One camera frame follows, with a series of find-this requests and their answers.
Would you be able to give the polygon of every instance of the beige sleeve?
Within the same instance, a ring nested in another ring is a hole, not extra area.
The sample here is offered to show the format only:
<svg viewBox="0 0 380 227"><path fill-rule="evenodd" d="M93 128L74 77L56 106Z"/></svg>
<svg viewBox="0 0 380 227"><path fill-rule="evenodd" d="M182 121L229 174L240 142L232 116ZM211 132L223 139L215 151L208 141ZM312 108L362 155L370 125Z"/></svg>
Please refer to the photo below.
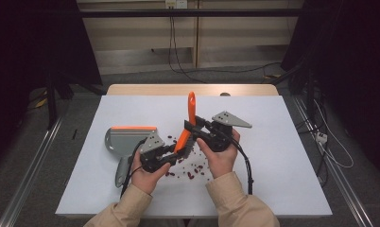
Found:
<svg viewBox="0 0 380 227"><path fill-rule="evenodd" d="M152 197L149 194L130 184L119 203L109 205L84 226L137 226L151 200Z"/></svg>
<svg viewBox="0 0 380 227"><path fill-rule="evenodd" d="M224 226L277 227L278 219L270 208L253 195L246 195L234 172L207 183L218 212L218 224Z"/></svg>

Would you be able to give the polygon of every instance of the carpeted floor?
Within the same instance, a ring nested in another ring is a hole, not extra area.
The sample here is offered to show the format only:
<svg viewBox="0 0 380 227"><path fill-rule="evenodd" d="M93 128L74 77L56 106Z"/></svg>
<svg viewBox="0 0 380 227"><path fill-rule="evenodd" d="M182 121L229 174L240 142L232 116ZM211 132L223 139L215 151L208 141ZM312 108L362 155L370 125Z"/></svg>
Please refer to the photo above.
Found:
<svg viewBox="0 0 380 227"><path fill-rule="evenodd" d="M254 67L225 67L219 70L252 68ZM207 83L260 83L263 80L263 74L281 73L282 71L277 66L272 65L265 70L244 73L203 71L188 75ZM114 83L195 83L185 75L172 71L104 76L103 81L103 89L107 89ZM16 220L16 226L82 226L87 221L87 219L68 219L55 215L60 197L72 173L100 100L100 96L91 94L80 87L72 86L72 88L75 91L72 100L59 99L57 101L60 110L67 108L66 116L43 162L31 193L26 198L25 205ZM302 122L293 98L286 88L286 83L281 83L277 88L280 95L284 97L294 123ZM366 207L373 224L380 226L380 172L365 158L358 143L347 135L336 113L331 110L330 103L327 103L325 108L332 132L354 158L354 167L343 169L343 172ZM46 106L27 111L12 143L0 159L0 218L43 140L47 117ZM302 133L301 139L313 168L317 169L320 155L311 135ZM338 161L345 164L350 162L335 140L330 137L329 141L330 148ZM358 226L330 174L323 191L334 213L331 217L280 218L282 226Z"/></svg>

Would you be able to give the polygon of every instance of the hand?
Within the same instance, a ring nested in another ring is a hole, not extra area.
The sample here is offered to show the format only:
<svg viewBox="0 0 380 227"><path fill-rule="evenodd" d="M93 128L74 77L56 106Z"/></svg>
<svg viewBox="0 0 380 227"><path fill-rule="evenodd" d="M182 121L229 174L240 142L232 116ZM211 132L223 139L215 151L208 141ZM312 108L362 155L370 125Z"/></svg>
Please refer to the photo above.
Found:
<svg viewBox="0 0 380 227"><path fill-rule="evenodd" d="M234 140L239 142L240 134L236 130L233 130L232 134ZM202 139L198 138L197 143L208 159L208 166L210 167L214 179L233 171L234 161L237 156L237 148L233 144L230 144L228 148L222 152L213 152Z"/></svg>
<svg viewBox="0 0 380 227"><path fill-rule="evenodd" d="M140 152L137 150L134 155L133 165L131 166L131 183L150 195L154 191L158 180L160 180L160 178L169 170L170 164L167 163L163 165L160 169L153 173L149 173L142 168L137 169L141 165Z"/></svg>

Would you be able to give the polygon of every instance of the person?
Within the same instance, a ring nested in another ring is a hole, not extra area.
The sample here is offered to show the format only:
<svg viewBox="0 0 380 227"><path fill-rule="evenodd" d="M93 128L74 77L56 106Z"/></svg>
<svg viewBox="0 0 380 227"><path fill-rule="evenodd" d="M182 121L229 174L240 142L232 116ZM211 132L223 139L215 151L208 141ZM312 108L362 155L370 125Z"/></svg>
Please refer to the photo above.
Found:
<svg viewBox="0 0 380 227"><path fill-rule="evenodd" d="M238 142L240 134L233 130L233 138ZM270 208L253 195L244 193L241 182L233 172L237 149L230 145L222 152L213 152L202 140L197 139L201 151L208 160L214 180L207 183L208 193L216 206L218 225L277 227L278 219ZM136 152L132 169L141 166L140 154ZM113 203L91 218L85 227L96 226L137 226L144 211L151 203L150 194L158 180L169 170L165 164L154 173L139 168L131 177L131 184L119 203Z"/></svg>

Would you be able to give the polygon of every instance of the white tabletop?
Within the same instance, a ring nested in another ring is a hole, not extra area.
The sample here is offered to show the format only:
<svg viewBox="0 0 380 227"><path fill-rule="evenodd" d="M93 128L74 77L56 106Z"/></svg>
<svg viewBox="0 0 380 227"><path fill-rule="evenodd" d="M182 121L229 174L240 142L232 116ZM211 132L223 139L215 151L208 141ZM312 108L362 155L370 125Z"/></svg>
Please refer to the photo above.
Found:
<svg viewBox="0 0 380 227"><path fill-rule="evenodd" d="M241 134L240 145L250 158L253 194L276 216L332 215L281 96L197 96L196 100L200 117L211 120L214 114L228 111L253 125L252 129L236 128ZM104 145L110 127L156 126L170 145L173 141L167 136L179 137L187 118L187 96L103 96L56 213L92 216L119 201L121 189L114 185L119 158ZM183 172L194 172L191 164L204 166L205 175L189 180ZM212 180L207 166L196 144L195 153L171 167L175 177L158 181L145 218L215 217L216 209L205 188ZM247 192L241 155L234 170Z"/></svg>

